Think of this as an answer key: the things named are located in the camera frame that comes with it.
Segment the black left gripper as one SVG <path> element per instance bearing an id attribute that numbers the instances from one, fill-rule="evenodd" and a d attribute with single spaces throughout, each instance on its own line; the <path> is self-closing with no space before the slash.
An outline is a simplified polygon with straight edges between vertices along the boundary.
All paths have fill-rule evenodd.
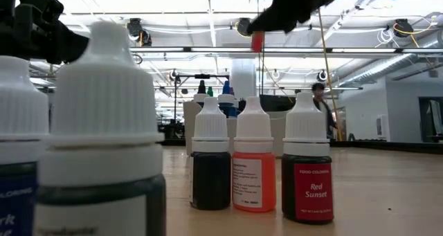
<path id="1" fill-rule="evenodd" d="M 50 64 L 76 61 L 89 38 L 58 21 L 62 12 L 58 0 L 0 0 L 0 55 Z"/>

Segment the small bottle dark blue label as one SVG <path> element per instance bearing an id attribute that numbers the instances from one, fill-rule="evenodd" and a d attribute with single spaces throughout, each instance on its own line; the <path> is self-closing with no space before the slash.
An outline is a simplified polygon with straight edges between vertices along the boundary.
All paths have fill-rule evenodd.
<path id="1" fill-rule="evenodd" d="M 48 98 L 29 63 L 0 56 L 0 236 L 32 236 L 37 162 L 48 135 Z"/>

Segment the person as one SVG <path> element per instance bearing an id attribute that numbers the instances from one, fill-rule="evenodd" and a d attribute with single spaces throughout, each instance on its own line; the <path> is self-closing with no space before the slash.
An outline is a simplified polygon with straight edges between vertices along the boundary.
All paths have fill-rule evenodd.
<path id="1" fill-rule="evenodd" d="M 321 82 L 316 82 L 312 84 L 311 91 L 314 95 L 313 101 L 317 109 L 323 112 L 326 120 L 326 134 L 330 140 L 334 139 L 333 129 L 337 129 L 337 124 L 333 118 L 332 110 L 329 108 L 328 104 L 323 98 L 325 90 L 325 85 Z"/>

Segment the distant black frame rig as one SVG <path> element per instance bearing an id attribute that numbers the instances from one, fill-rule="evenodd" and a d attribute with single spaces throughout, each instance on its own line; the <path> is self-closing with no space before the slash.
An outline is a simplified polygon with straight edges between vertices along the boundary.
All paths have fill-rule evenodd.
<path id="1" fill-rule="evenodd" d="M 215 74 L 194 74 L 194 75 L 179 75 L 176 71 L 174 71 L 175 77 L 174 77 L 174 122 L 177 122 L 177 89 L 184 84 L 189 78 L 194 78 L 198 80 L 207 80 L 210 78 L 215 78 L 222 84 L 224 82 L 221 81 L 221 78 L 226 78 L 227 80 L 230 80 L 229 75 L 215 75 Z M 177 84 L 177 80 L 179 78 L 184 78 L 184 80 L 181 81 L 180 85 Z"/>

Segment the silver ceiling air duct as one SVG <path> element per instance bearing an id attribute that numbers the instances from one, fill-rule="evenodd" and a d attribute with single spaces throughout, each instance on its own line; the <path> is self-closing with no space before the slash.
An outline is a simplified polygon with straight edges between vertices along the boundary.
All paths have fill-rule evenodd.
<path id="1" fill-rule="evenodd" d="M 368 83 L 400 69 L 411 66 L 418 60 L 418 53 L 404 53 L 389 59 L 377 60 L 376 62 L 373 62 L 358 70 L 355 74 L 351 74 L 342 79 L 338 86 L 348 87 L 354 84 Z"/>

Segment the black distant monitor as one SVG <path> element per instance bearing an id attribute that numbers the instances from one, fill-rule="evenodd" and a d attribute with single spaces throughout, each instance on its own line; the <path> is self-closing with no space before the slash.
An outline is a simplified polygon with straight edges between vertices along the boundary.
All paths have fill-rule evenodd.
<path id="1" fill-rule="evenodd" d="M 288 111 L 295 105 L 296 99 L 292 96 L 259 95 L 260 105 L 268 111 Z"/>

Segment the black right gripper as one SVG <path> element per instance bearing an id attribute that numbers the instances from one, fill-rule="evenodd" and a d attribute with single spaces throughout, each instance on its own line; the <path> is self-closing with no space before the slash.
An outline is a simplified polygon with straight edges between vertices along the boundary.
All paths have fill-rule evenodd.
<path id="1" fill-rule="evenodd" d="M 273 9 L 282 13 L 284 19 L 305 22 L 313 11 L 331 2 L 333 0 L 273 0 Z M 288 33 L 289 25 L 275 15 L 266 13 L 258 15 L 246 28 L 247 34 L 273 31 Z"/>

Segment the small dark food coloring bottle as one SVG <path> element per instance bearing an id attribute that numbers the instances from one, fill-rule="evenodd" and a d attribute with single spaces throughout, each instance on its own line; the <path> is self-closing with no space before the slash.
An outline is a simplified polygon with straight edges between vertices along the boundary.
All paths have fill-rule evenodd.
<path id="1" fill-rule="evenodd" d="M 166 236 L 163 139 L 127 30 L 93 24 L 86 51 L 57 73 L 33 236 Z"/>

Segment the small black food coloring bottle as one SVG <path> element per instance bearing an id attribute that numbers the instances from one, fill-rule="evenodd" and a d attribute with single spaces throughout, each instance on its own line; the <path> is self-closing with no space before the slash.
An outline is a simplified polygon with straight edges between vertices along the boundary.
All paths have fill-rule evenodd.
<path id="1" fill-rule="evenodd" d="M 214 97 L 206 97 L 195 116 L 190 155 L 190 205 L 198 210 L 230 206 L 231 156 L 226 116 Z"/>

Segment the large blue-tipped coloring bottle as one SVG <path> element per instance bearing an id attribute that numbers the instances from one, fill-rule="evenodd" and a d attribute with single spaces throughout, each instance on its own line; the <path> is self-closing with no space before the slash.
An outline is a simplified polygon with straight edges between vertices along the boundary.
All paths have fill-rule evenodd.
<path id="1" fill-rule="evenodd" d="M 224 82 L 222 94 L 218 95 L 217 100 L 220 110 L 227 118 L 237 117 L 236 100 L 228 80 Z"/>

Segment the small Red Sunset labelled bottle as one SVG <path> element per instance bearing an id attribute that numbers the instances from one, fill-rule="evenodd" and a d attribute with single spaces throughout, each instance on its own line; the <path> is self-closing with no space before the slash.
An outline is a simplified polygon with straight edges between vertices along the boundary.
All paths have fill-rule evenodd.
<path id="1" fill-rule="evenodd" d="M 334 219 L 332 158 L 325 114 L 300 92 L 287 113 L 281 159 L 282 213 L 302 224 Z"/>

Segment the white building column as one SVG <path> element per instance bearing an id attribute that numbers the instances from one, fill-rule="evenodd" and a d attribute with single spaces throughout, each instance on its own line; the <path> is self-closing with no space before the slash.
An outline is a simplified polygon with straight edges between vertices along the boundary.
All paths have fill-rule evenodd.
<path id="1" fill-rule="evenodd" d="M 257 95 L 255 59 L 232 59 L 230 86 L 239 100 Z"/>

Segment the black aluminium table frame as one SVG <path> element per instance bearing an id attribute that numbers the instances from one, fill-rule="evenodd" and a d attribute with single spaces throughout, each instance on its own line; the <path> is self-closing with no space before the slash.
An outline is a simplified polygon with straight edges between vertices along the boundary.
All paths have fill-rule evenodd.
<path id="1" fill-rule="evenodd" d="M 185 152 L 188 150 L 192 152 L 192 140 L 187 145 L 185 139 L 167 139 L 161 143 L 166 147 L 185 147 Z M 386 142 L 380 140 L 354 140 L 354 141 L 332 141 L 329 143 L 330 147 L 355 147 L 363 149 L 376 149 L 376 150 L 388 150 L 398 152 L 414 152 L 421 154 L 443 154 L 443 143 L 396 143 Z M 234 152 L 234 142 L 230 141 L 229 145 L 230 153 Z M 273 143 L 272 152 L 276 156 L 282 155 L 283 144 L 282 141 Z"/>

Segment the distant black workstation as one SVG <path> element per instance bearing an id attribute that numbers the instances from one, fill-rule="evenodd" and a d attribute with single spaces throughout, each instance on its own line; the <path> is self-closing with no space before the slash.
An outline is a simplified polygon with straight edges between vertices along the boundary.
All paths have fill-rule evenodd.
<path id="1" fill-rule="evenodd" d="M 165 140 L 185 140 L 186 131 L 183 122 L 175 122 L 158 124 L 158 129 L 164 134 Z"/>

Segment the light grey plastic bin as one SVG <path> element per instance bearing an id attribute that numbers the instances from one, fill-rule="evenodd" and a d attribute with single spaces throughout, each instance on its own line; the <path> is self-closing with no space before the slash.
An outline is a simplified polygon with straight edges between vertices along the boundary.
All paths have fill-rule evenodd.
<path id="1" fill-rule="evenodd" d="M 192 152 L 192 137 L 195 132 L 195 116 L 202 110 L 202 107 L 196 102 L 184 102 L 183 112 L 184 112 L 184 127 L 186 135 L 186 151 L 187 155 Z M 274 139 L 273 142 L 273 154 L 276 158 L 280 158 L 283 154 L 283 142 L 286 124 L 286 115 L 288 111 L 268 111 L 267 112 L 271 119 L 271 135 Z M 236 136 L 236 118 L 227 119 L 228 137 L 230 138 L 229 152 L 233 154 L 234 152 L 234 137 Z"/>

